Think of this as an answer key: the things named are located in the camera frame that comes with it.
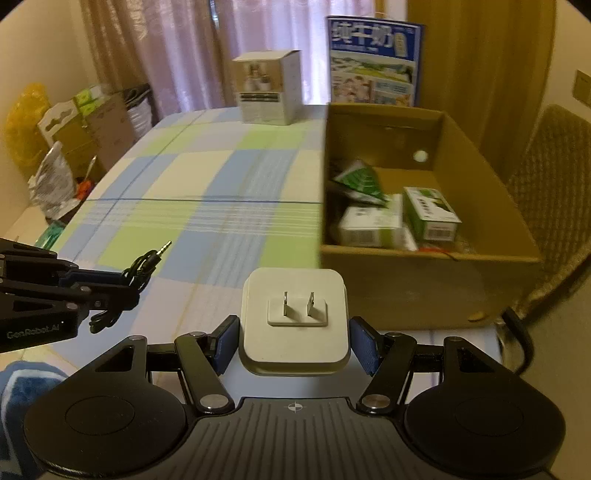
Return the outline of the checked tablecloth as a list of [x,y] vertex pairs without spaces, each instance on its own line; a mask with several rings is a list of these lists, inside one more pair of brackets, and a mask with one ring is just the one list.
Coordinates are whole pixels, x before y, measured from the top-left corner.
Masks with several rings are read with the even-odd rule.
[[163,258],[138,306],[111,328],[34,347],[27,361],[72,373],[121,339],[167,343],[209,332],[240,310],[259,267],[315,268],[322,214],[325,108],[289,126],[249,125],[238,109],[166,117],[95,187],[55,244],[86,269]]

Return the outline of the green white medicine box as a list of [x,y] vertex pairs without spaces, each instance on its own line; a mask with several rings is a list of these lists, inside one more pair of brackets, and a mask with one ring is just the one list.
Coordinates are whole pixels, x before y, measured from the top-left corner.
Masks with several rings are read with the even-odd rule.
[[405,187],[404,216],[415,239],[425,242],[454,242],[462,221],[437,189]]

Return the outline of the beige wall socket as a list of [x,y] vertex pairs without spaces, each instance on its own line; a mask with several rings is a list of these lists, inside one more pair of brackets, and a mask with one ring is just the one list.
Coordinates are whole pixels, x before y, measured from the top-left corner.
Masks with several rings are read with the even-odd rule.
[[577,70],[572,89],[572,96],[580,103],[591,107],[591,76]]

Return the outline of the white flat medicine box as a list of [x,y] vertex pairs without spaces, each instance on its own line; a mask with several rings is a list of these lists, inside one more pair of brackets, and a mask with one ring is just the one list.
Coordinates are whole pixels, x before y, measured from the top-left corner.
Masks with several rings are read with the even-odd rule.
[[401,249],[404,245],[402,216],[390,208],[349,206],[338,231],[345,246]]

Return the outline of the blue milk carton box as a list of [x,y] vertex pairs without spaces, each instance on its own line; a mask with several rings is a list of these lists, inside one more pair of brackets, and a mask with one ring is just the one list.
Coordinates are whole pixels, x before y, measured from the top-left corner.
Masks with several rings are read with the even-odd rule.
[[332,103],[415,105],[421,25],[359,16],[327,22]]

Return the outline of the cardboard pile left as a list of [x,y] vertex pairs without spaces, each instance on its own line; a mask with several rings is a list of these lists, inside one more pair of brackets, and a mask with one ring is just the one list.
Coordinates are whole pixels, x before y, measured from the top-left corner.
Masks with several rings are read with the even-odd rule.
[[59,142],[76,180],[98,182],[153,124],[147,84],[111,94],[104,85],[52,106],[38,122],[49,146]]

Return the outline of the red snack packet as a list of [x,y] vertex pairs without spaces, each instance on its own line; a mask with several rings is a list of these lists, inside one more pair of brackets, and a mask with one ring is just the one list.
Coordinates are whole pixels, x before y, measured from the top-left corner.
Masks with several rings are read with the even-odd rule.
[[430,254],[440,254],[440,255],[445,255],[449,258],[451,258],[454,261],[458,261],[457,255],[455,251],[452,251],[450,249],[441,247],[441,246],[437,246],[437,245],[433,245],[433,244],[427,244],[427,245],[423,245],[421,247],[418,248],[419,252],[422,253],[430,253]]

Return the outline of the crumpled silver plastic bag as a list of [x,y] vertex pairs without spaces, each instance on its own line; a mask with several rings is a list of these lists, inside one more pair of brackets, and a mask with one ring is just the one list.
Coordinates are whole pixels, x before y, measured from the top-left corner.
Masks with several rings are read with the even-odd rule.
[[28,189],[32,204],[50,220],[58,220],[79,204],[77,184],[59,141],[53,144],[37,172],[29,178]]

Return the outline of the silver green leaf foil pouch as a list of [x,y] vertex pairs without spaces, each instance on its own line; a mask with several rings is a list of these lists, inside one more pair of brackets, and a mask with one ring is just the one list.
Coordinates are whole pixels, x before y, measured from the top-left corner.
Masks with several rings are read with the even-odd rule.
[[352,201],[379,207],[388,203],[376,171],[360,159],[350,162],[331,181]]

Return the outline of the yellow plastic bag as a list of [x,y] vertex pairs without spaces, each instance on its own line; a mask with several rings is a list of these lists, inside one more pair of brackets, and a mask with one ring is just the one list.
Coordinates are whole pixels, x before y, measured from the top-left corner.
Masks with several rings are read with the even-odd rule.
[[33,176],[49,151],[38,123],[50,108],[46,88],[31,83],[10,109],[4,137],[8,154],[25,181]]

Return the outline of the white product carton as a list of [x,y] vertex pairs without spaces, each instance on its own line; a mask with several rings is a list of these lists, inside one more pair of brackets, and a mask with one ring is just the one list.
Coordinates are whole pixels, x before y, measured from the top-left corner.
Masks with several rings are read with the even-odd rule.
[[303,107],[300,50],[243,53],[231,68],[243,122],[284,126],[297,119]]

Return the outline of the brown cardboard box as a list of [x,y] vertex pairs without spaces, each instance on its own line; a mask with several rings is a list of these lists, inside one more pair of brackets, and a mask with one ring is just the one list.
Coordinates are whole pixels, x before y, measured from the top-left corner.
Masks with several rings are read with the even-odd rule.
[[487,325],[536,281],[541,254],[494,169],[446,113],[332,104],[322,267],[379,329]]

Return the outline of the green packet on floor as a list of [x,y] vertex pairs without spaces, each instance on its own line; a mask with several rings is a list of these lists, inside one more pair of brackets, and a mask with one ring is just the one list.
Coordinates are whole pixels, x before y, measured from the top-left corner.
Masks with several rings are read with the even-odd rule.
[[51,250],[58,238],[61,236],[64,229],[65,224],[63,224],[62,222],[52,222],[35,241],[34,246],[45,250]]

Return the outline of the white power adapter plug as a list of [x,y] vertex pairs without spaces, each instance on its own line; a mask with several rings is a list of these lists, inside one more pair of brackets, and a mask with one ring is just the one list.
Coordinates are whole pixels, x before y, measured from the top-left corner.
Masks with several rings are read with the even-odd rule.
[[331,269],[259,268],[242,287],[239,357],[259,376],[318,376],[349,362],[346,285]]

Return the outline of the pink sheer curtain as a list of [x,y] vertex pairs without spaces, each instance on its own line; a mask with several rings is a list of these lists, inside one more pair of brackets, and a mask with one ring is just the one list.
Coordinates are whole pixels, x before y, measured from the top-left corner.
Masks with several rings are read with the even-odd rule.
[[235,104],[231,62],[301,53],[303,98],[329,101],[327,18],[372,1],[79,1],[94,68],[116,90],[147,84],[160,116]]

